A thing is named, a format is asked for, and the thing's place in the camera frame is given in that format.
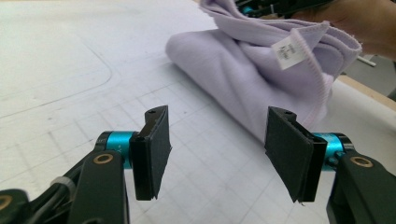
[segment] blue metal joint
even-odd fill
[[[252,8],[252,7],[244,7],[244,8],[242,9],[242,14],[246,15],[246,14],[248,14],[248,13],[251,12],[251,11],[253,11],[253,8]]]
[[[334,133],[313,133],[313,135],[323,138],[327,142],[322,171],[335,170],[338,161],[345,154],[343,143]]]
[[[129,139],[134,132],[112,132],[107,139],[106,150],[118,151],[124,159],[124,169],[132,169],[132,163],[129,160]]]

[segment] brass screw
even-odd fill
[[[350,160],[353,163],[355,163],[355,164],[357,164],[359,166],[362,166],[362,167],[370,168],[370,167],[374,166],[371,161],[369,161],[369,160],[367,160],[367,159],[365,159],[363,157],[351,157]]]
[[[96,164],[106,164],[113,160],[113,155],[111,154],[102,154],[93,159],[93,162]]]
[[[7,208],[12,202],[12,197],[9,195],[0,195],[0,211]]]

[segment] clothing tag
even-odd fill
[[[305,60],[303,50],[288,36],[275,43],[271,48],[276,54],[280,68],[285,70]]]

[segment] black gripper pad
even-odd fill
[[[134,171],[136,199],[158,198],[166,163],[171,152],[168,106],[152,108],[145,113],[146,125],[130,140],[130,161]]]
[[[315,200],[327,142],[314,136],[288,110],[268,108],[266,154],[296,202]]]

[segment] folded cloth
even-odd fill
[[[361,52],[328,22],[252,19],[233,0],[200,7],[219,29],[174,35],[166,53],[263,142],[269,105],[296,113],[308,130],[318,123],[333,82]]]

